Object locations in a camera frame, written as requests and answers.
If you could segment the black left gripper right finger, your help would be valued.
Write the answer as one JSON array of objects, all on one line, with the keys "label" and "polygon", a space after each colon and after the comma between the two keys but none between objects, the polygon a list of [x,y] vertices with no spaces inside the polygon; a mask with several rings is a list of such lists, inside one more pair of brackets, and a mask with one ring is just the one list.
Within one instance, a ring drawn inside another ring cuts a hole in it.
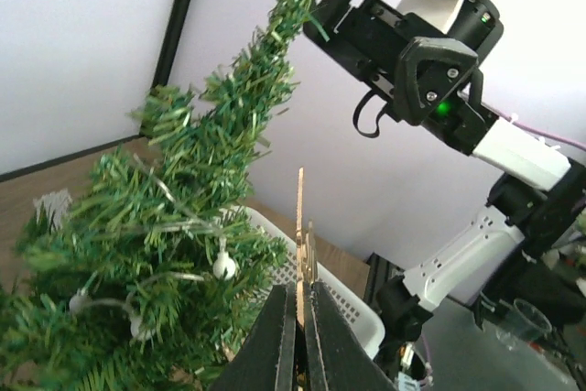
[{"label": "black left gripper right finger", "polygon": [[320,282],[305,297],[302,355],[306,390],[394,390],[366,354],[332,295]]}]

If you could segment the small green christmas tree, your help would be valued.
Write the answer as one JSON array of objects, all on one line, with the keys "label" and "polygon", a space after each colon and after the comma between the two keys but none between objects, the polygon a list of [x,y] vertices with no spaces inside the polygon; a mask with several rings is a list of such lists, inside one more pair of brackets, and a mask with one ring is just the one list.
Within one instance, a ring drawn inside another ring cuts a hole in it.
[{"label": "small green christmas tree", "polygon": [[27,274],[1,293],[4,390],[210,389],[288,259],[244,199],[310,3],[275,0],[201,89],[152,90],[135,112],[147,153],[102,155],[60,228],[31,216]]}]

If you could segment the white ribbon bow ornament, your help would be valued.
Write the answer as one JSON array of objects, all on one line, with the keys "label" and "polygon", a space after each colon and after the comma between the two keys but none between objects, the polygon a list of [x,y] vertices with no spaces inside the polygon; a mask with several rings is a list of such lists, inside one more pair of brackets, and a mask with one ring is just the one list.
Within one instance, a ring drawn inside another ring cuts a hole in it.
[{"label": "white ribbon bow ornament", "polygon": [[72,197],[68,189],[52,191],[33,200],[37,220],[45,214],[49,223],[56,229],[61,227],[71,203]]}]

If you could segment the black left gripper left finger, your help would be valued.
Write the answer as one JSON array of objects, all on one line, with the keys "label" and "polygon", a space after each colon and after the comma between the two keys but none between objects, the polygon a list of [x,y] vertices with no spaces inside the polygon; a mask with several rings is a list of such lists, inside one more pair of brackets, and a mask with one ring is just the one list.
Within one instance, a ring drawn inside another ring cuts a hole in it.
[{"label": "black left gripper left finger", "polygon": [[210,389],[292,390],[296,384],[296,332],[296,288],[275,285],[241,349]]}]

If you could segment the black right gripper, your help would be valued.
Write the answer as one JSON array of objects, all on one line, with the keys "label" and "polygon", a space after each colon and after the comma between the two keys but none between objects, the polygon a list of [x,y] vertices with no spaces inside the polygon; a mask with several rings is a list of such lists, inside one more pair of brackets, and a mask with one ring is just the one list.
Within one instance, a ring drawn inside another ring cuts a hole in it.
[{"label": "black right gripper", "polygon": [[311,0],[303,26],[311,41],[329,41],[329,57],[379,93],[394,88],[394,109],[421,125],[478,65],[477,53],[419,16],[382,0]]}]

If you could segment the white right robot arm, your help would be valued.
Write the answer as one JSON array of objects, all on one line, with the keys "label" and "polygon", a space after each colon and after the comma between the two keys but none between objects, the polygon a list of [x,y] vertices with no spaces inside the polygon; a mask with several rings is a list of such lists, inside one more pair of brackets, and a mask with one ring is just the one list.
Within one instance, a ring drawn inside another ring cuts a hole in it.
[{"label": "white right robot arm", "polygon": [[384,101],[381,115],[502,173],[466,229],[378,291],[392,355],[485,263],[499,262],[488,290],[501,296],[546,253],[584,208],[585,168],[483,104],[481,65],[504,32],[490,0],[351,1],[312,1],[305,36]]}]

